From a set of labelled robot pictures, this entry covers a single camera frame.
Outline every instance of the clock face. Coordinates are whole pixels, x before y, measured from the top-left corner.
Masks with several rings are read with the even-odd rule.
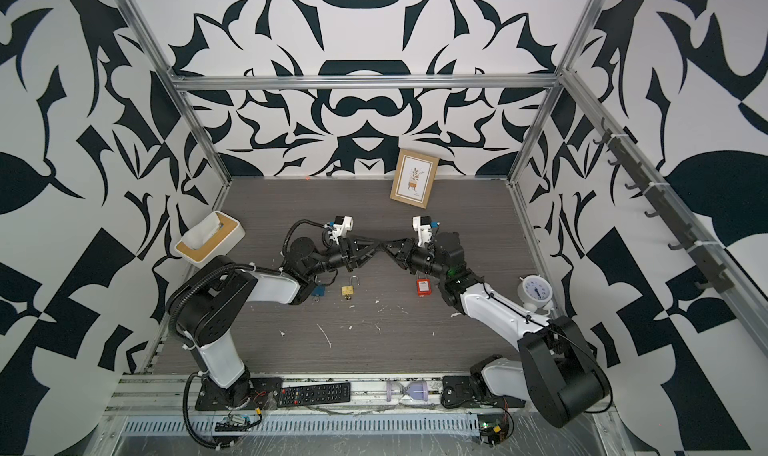
[[[525,283],[523,283],[523,289],[527,295],[539,301],[544,301],[551,295],[549,284],[546,282],[546,280],[539,277],[530,278],[527,280]]]

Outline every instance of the yellow padlock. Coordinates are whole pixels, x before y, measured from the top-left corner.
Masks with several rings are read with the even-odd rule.
[[[352,299],[352,295],[355,294],[355,288],[352,286],[353,279],[356,279],[357,285],[360,286],[360,278],[357,276],[352,276],[350,278],[350,285],[341,287],[341,296],[344,296],[344,299]]]

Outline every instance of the picture frame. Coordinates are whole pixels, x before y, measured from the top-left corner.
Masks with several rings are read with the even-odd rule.
[[[389,198],[419,208],[427,208],[439,163],[439,158],[400,150],[395,181],[392,183]]]

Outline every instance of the red padlock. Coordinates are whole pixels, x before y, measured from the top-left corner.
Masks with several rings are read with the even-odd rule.
[[[416,280],[416,292],[418,293],[418,297],[421,298],[423,296],[429,296],[432,294],[432,285],[429,284],[428,279],[417,279]]]

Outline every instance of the slotted metal strip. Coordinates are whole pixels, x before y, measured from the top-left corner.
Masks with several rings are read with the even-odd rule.
[[[223,416],[190,417],[199,434],[212,434]],[[179,436],[186,434],[181,416],[130,416],[123,436]],[[264,417],[248,434],[253,436],[291,435],[367,435],[367,434],[456,434],[477,436],[475,414],[364,414],[354,415],[286,415]]]

